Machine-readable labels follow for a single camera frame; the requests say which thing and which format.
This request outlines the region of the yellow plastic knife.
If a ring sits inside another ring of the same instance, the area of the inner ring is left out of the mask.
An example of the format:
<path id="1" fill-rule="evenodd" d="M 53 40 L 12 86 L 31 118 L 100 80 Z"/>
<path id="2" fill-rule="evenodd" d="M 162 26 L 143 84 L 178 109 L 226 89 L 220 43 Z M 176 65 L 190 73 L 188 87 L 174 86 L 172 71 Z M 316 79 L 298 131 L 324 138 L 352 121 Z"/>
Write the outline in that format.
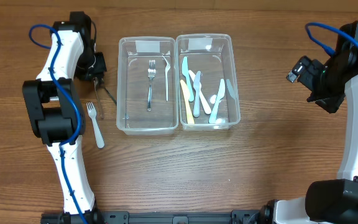
<path id="1" fill-rule="evenodd" d="M 189 102 L 190 91 L 189 91 L 188 86 L 184 80 L 180 80 L 180 88 L 181 88 L 181 93 L 182 93 L 184 107 L 185 107 L 186 123 L 187 124 L 195 124 L 193 113 L 190 108 L 190 102 Z"/>

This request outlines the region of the white plastic fork thin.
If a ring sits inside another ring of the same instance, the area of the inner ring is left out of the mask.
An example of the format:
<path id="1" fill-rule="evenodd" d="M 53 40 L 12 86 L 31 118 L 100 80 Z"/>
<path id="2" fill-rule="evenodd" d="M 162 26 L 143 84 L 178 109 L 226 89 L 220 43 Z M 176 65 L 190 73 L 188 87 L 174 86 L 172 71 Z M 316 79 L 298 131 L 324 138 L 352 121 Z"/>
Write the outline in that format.
<path id="1" fill-rule="evenodd" d="M 167 58 L 163 55 L 162 56 L 164 61 L 166 62 L 166 67 L 165 67 L 165 99 L 166 101 L 168 101 L 169 96 L 168 96 L 168 72 L 171 69 L 171 65 L 168 62 Z"/>

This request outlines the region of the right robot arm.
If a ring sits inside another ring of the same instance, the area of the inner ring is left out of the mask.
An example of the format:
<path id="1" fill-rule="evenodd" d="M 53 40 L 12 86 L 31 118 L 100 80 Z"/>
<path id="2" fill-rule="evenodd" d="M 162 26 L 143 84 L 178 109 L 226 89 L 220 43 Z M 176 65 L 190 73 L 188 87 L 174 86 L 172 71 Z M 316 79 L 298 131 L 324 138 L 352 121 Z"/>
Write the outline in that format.
<path id="1" fill-rule="evenodd" d="M 251 223 L 358 223 L 358 21 L 336 29 L 335 48 L 324 63 L 301 57 L 287 75 L 309 89 L 308 101 L 328 113 L 347 104 L 342 162 L 333 180 L 313 182 L 304 197 L 271 200 Z"/>

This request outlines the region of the mint green plastic knife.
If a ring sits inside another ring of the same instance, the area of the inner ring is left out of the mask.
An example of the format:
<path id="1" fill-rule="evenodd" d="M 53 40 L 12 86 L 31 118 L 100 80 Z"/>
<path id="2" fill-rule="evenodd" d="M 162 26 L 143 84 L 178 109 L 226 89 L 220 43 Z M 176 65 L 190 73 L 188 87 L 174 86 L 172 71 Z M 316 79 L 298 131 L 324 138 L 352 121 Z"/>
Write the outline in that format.
<path id="1" fill-rule="evenodd" d="M 189 69 L 188 69 L 188 57 L 184 56 L 183 60 L 182 60 L 182 65 L 181 65 L 181 72 L 182 75 L 185 77 L 186 80 L 186 85 L 188 87 L 188 91 L 189 91 L 189 102 L 194 102 L 194 94 L 193 94 L 193 90 L 192 90 L 192 85 L 191 85 L 191 80 L 190 80 L 190 74 L 189 74 Z"/>

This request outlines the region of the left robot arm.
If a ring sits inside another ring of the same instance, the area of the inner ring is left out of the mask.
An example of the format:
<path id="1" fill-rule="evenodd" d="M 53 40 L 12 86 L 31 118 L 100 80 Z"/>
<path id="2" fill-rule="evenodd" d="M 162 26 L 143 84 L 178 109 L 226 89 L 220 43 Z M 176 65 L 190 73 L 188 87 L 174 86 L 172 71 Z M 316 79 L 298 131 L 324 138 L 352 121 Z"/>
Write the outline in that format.
<path id="1" fill-rule="evenodd" d="M 83 11 L 72 11 L 68 21 L 45 26 L 52 40 L 42 71 L 23 83 L 30 125 L 42 140 L 57 168 L 63 192 L 63 211 L 43 214 L 41 223 L 104 223 L 86 176 L 82 139 L 85 112 L 74 79 L 102 78 L 106 63 L 96 51 L 96 26 Z"/>

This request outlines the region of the light blue plastic knife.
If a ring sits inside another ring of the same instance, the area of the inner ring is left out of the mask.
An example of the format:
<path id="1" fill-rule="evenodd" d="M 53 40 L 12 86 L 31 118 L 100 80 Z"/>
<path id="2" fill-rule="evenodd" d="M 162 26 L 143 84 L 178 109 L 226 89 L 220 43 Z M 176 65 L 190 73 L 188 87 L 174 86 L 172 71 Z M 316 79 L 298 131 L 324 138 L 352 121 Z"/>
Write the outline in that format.
<path id="1" fill-rule="evenodd" d="M 225 95 L 225 82 L 223 79 L 220 79 L 219 82 L 219 89 L 218 89 L 218 93 L 216 95 L 216 100 L 213 106 L 213 109 L 211 111 L 211 114 L 209 116 L 209 124 L 213 124 L 216 122 L 217 119 L 217 115 L 218 115 L 218 108 L 219 108 L 219 102 L 223 99 L 224 95 Z"/>

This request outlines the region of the dark handled steel fork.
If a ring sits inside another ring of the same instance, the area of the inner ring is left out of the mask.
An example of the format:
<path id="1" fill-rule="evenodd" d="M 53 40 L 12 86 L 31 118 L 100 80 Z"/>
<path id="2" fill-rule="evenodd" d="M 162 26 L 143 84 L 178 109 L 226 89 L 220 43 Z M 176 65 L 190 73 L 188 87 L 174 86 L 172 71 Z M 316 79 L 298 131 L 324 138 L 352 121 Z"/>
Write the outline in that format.
<path id="1" fill-rule="evenodd" d="M 101 79 L 99 85 L 100 85 L 100 87 L 107 93 L 107 95 L 110 97 L 110 99 L 112 99 L 112 101 L 113 101 L 114 104 L 116 105 L 116 104 L 117 104 L 117 101 L 116 101 L 115 97 L 113 97 L 113 95 L 110 93 L 110 91 L 106 88 L 105 82 L 104 82 L 103 79 Z"/>

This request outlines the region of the shiny steel fork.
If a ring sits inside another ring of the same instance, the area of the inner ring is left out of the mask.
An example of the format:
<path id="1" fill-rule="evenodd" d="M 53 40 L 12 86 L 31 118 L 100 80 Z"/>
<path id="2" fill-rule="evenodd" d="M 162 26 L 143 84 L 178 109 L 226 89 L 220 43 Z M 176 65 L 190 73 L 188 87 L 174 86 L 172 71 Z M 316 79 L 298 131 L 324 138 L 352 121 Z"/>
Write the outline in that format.
<path id="1" fill-rule="evenodd" d="M 94 92 L 95 92 L 96 99 L 97 99 L 97 102 L 98 102 L 100 118 L 104 119 L 104 110 L 103 110 L 103 106 L 101 104 L 101 101 L 100 101 L 100 98 L 99 98 L 99 95 L 98 95 L 99 80 L 97 78 L 93 78 L 93 83 L 94 83 Z"/>

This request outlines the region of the white plastic fork thick handle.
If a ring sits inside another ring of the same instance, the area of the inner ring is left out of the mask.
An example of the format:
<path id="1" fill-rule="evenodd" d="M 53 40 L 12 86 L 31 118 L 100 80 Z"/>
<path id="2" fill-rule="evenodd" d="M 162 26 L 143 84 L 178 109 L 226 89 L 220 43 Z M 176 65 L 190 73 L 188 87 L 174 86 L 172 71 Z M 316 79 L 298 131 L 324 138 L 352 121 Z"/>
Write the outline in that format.
<path id="1" fill-rule="evenodd" d="M 97 115 L 96 109 L 92 102 L 87 102 L 86 108 L 87 108 L 88 116 L 91 118 L 91 122 L 93 124 L 96 145 L 98 148 L 102 149 L 105 146 L 105 143 L 98 122 L 96 120 L 96 115 Z"/>

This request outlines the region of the matte steel fork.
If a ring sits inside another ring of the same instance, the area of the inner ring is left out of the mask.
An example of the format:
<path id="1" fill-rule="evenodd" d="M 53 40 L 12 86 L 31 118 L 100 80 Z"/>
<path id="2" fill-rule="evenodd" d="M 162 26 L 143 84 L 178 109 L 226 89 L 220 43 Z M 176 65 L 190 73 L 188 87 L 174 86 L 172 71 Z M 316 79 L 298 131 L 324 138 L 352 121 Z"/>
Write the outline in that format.
<path id="1" fill-rule="evenodd" d="M 149 78 L 149 92 L 147 98 L 147 111 L 152 110 L 152 80 L 156 75 L 155 60 L 149 61 L 148 78 Z"/>

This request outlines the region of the pale white plastic knife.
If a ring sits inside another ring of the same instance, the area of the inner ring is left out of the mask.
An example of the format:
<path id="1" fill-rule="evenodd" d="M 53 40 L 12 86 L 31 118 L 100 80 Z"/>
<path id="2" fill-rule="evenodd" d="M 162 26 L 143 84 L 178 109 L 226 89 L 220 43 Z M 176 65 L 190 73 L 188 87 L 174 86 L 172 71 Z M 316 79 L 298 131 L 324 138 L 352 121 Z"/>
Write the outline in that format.
<path id="1" fill-rule="evenodd" d="M 195 79 L 193 81 L 193 88 L 195 89 L 193 115 L 195 118 L 198 118 L 200 115 L 200 79 L 201 79 L 201 72 L 197 71 L 195 75 Z"/>

